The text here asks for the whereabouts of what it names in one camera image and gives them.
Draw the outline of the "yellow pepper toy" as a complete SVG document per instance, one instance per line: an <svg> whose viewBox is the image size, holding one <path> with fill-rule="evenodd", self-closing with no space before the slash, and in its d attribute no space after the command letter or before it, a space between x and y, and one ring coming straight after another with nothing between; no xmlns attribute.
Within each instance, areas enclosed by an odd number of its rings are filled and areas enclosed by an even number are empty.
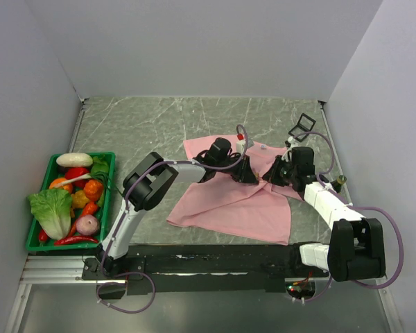
<svg viewBox="0 0 416 333"><path fill-rule="evenodd" d="M72 197L72 209L83 209L86 204L88 204L90 202L90 199L88 199L88 197L86 197L85 193L83 190L80 191L76 191L75 193L73 193L71 195Z"/></svg>

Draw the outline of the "black brooch box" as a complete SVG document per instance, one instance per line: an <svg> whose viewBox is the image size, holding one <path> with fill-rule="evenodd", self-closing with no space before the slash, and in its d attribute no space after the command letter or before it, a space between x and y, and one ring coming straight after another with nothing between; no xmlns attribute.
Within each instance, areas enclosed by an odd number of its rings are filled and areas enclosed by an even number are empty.
<svg viewBox="0 0 416 333"><path fill-rule="evenodd" d="M288 131L288 134L298 142L303 142L316 124L316 120L306 113L301 113L297 123Z"/></svg>

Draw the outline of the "aluminium table edge rail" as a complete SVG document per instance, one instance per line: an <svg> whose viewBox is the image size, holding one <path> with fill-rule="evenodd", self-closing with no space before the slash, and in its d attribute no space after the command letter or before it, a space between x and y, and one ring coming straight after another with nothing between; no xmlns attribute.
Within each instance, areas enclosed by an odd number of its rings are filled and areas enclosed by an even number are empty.
<svg viewBox="0 0 416 333"><path fill-rule="evenodd" d="M74 126L73 129L73 133L72 133L72 137L69 143L69 148L68 148L68 153L72 153L73 152L73 148L76 144L76 140L77 140L77 136L78 136L78 132L80 130L80 126L81 123L83 121L83 117L85 115L86 110L89 107L89 98L83 99L80 105L80 110L78 112L78 117L76 119L76 124Z"/></svg>

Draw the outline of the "green glass bottle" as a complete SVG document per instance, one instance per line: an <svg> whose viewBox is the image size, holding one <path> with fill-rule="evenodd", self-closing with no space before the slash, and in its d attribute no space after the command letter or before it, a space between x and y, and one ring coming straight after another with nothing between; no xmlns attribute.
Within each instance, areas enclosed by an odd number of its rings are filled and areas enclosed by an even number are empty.
<svg viewBox="0 0 416 333"><path fill-rule="evenodd" d="M347 182L347 177L344 175L339 175L335 180L331 182L331 186L336 193L340 193L342 191L343 185Z"/></svg>

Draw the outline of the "white radish toy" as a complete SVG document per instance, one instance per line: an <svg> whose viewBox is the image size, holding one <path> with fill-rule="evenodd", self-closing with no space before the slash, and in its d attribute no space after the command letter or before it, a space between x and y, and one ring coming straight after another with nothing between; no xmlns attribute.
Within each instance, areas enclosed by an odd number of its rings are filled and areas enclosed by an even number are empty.
<svg viewBox="0 0 416 333"><path fill-rule="evenodd" d="M86 153L65 153L57 157L56 163L61 167L90 167L93 158Z"/></svg>

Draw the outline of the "red tomato toy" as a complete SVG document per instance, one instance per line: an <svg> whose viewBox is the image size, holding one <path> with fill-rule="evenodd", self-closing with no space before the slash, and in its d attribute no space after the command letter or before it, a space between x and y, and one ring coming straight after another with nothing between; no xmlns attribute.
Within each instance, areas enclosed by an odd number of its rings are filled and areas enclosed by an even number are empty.
<svg viewBox="0 0 416 333"><path fill-rule="evenodd" d="M64 177L67 180L70 180L70 179L74 179L74 178L83 176L87 173L89 173L89 170L87 168L85 168L85 167L75 167L75 168L70 168L66 172ZM86 179L77 180L77 181L73 182L73 186L77 187L77 188L80 188L80 189L83 189L85 187L86 183L87 183Z"/></svg>

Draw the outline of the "pink t-shirt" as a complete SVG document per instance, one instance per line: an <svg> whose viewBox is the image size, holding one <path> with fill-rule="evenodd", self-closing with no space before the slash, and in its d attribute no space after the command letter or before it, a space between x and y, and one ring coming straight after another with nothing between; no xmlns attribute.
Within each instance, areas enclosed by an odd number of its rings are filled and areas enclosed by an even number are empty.
<svg viewBox="0 0 416 333"><path fill-rule="evenodd" d="M197 227L281 245L288 244L291 209L288 198L300 199L290 186L279 187L258 178L244 185L224 173L204 183L191 184L167 222Z"/></svg>

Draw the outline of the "green lettuce toy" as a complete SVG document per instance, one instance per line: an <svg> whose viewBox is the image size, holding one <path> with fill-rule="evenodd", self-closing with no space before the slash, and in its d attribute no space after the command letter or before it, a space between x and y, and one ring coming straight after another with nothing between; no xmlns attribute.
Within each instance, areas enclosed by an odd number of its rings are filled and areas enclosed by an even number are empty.
<svg viewBox="0 0 416 333"><path fill-rule="evenodd" d="M31 213L47 235L54 240L65 238L71 228L71 194L61 188L30 194Z"/></svg>

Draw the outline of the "orange carrot toy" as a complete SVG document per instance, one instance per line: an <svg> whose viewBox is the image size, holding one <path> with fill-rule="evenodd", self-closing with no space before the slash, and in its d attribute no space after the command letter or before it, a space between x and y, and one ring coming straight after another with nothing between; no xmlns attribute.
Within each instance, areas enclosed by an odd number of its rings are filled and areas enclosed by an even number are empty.
<svg viewBox="0 0 416 333"><path fill-rule="evenodd" d="M76 221L80 217L91 214L98 219L96 214L100 212L101 205L104 199L104 186L101 182L97 180L92 179L87 181L85 187L81 190L84 191L86 197L90 199L90 202L86 204L86 206L83 209L73 210L72 207L70 208L70 215L71 217L75 218L75 220L71 224L71 228L68 234L69 237L74 236L76 233L78 233L76 231Z"/></svg>

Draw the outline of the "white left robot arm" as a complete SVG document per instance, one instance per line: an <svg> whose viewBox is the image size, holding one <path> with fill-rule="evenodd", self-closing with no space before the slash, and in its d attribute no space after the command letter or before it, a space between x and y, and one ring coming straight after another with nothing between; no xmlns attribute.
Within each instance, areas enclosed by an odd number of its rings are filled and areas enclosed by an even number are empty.
<svg viewBox="0 0 416 333"><path fill-rule="evenodd" d="M123 272L122 258L128 254L130 240L146 212L157 207L176 182L204 183L217 173L225 173L239 183L259 183L246 155L251 141L243 135L242 149L234 153L229 140L217 137L209 149L191 160L165 160L152 152L126 176L123 200L116 221L98 247L98 270L109 279Z"/></svg>

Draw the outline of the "red chili pepper toy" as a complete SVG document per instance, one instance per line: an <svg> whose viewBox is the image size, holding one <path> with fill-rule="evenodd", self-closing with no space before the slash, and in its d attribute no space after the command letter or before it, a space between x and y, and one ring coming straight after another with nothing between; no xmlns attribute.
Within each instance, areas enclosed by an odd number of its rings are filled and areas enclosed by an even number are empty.
<svg viewBox="0 0 416 333"><path fill-rule="evenodd" d="M38 241L43 246L49 240L49 236L45 231L41 230L38 234ZM71 237L66 237L61 240L54 241L54 246L66 246L72 244L78 244L82 242L91 242L93 244L97 244L98 240L91 237L91 236L83 236L83 235L74 235Z"/></svg>

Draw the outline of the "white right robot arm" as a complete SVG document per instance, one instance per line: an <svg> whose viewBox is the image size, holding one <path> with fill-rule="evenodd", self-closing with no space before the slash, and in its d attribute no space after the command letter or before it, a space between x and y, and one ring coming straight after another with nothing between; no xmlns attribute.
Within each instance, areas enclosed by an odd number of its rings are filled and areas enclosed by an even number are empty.
<svg viewBox="0 0 416 333"><path fill-rule="evenodd" d="M381 278L385 275L383 228L377 219L368 219L344 204L330 182L318 179L314 152L295 147L278 155L263 180L289 186L308 203L331 230L329 244L304 243L289 259L296 276L305 276L313 267L328 271L338 282Z"/></svg>

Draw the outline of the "green plastic crate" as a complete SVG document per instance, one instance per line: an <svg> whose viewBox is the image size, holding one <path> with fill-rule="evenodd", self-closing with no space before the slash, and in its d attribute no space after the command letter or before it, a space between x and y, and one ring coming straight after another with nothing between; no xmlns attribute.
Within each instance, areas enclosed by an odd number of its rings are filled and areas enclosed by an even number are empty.
<svg viewBox="0 0 416 333"><path fill-rule="evenodd" d="M102 160L105 160L109 164L109 181L112 184L113 177L114 177L114 168L116 166L116 155L113 152L104 152L104 153L89 153L91 157L100 157ZM42 183L42 190L48 189L49 184L51 181L55 179L56 176L61 176L58 166L56 164L56 159L60 156L60 154L52 155L47 169L44 176L44 180ZM97 218L101 223L101 228L96 234L96 238L99 241L104 240L104 238L108 234L108 221L109 221L109 211L110 211L110 203L111 203L111 194L110 191L107 190L105 192L105 197L103 201L103 206L97 211ZM29 252L49 252L49 251L57 251L57 250L83 250L88 248L95 248L97 247L96 244L92 242L79 242L76 244L70 245L61 245L55 246L54 240L49 239L47 240L44 245L39 242L38 235L42 230L40 223L33 219L31 228L28 233L28 239L26 242L26 249Z"/></svg>

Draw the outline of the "purple onion toy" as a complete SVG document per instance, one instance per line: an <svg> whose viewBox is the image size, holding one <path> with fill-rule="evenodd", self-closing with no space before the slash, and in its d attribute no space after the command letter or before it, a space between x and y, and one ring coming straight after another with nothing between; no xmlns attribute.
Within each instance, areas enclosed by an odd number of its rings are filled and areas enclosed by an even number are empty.
<svg viewBox="0 0 416 333"><path fill-rule="evenodd" d="M100 230L100 222L91 215L84 215L76 221L76 231L83 236L93 236Z"/></svg>

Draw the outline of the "orange fruit toy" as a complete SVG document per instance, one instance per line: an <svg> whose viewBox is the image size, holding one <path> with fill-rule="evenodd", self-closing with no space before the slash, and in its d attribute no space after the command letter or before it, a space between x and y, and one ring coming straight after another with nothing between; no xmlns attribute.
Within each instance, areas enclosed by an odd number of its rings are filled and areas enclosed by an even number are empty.
<svg viewBox="0 0 416 333"><path fill-rule="evenodd" d="M64 189L70 194L73 193L73 184L69 182L66 178L56 178L49 185L49 189Z"/></svg>

